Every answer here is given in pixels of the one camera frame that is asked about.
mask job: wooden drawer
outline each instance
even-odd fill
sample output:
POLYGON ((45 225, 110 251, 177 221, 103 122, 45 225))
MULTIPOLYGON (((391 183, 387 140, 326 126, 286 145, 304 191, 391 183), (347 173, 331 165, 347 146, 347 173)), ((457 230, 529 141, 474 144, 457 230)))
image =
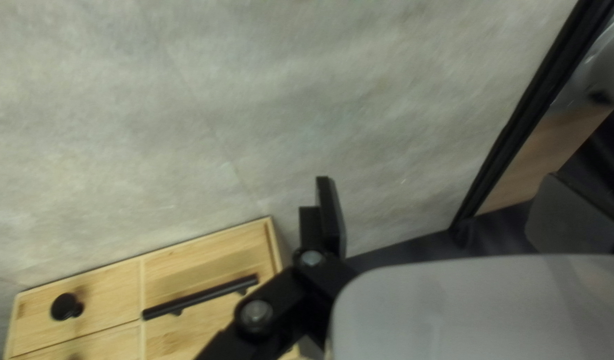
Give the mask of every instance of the wooden drawer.
POLYGON ((145 306, 151 307, 228 281, 278 272, 271 221, 257 220, 144 256, 145 306))
MULTIPOLYGON (((146 306, 246 275, 257 274, 261 284, 268 281, 281 270, 273 233, 267 218, 150 254, 144 259, 146 306)), ((241 299, 238 293, 231 293, 187 307, 180 316, 147 321, 145 359, 193 359, 216 332, 231 322, 241 299)), ((296 357, 297 350, 288 356, 296 357)))
POLYGON ((133 322, 48 348, 14 357, 15 360, 139 360, 141 328, 133 322))
POLYGON ((132 259, 18 294, 6 356, 21 355, 138 319, 139 274, 139 262, 132 259), (57 321, 50 316, 50 308, 63 293, 75 294, 84 309, 76 318, 57 321))

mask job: black metal bracket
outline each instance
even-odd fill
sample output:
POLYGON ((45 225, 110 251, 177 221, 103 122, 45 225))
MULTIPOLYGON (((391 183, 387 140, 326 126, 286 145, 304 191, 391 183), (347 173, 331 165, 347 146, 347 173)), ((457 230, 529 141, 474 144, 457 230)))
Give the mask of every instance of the black metal bracket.
POLYGON ((275 360, 304 335, 324 347, 334 300, 357 273, 342 260, 346 237, 333 180, 317 177, 316 193, 317 206, 299 209, 294 266, 243 299, 196 360, 275 360))

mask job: concrete floor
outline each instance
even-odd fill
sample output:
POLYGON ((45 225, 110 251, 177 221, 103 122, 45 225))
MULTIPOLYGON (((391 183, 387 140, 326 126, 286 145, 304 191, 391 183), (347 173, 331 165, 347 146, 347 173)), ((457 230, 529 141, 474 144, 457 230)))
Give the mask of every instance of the concrete floor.
POLYGON ((335 178, 350 255, 447 227, 574 0, 0 1, 0 344, 21 289, 335 178))

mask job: bolt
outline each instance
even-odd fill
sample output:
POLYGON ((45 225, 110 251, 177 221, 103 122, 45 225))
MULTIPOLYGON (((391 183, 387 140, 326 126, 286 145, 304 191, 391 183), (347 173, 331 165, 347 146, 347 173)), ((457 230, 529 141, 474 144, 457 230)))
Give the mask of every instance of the bolt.
POLYGON ((304 265, 307 265, 309 267, 313 267, 320 264, 322 260, 322 254, 320 254, 316 250, 307 250, 303 252, 303 255, 301 255, 301 261, 304 265))
POLYGON ((240 311, 240 318, 247 326, 258 326, 265 323, 274 313, 271 305, 263 300, 253 300, 240 311))

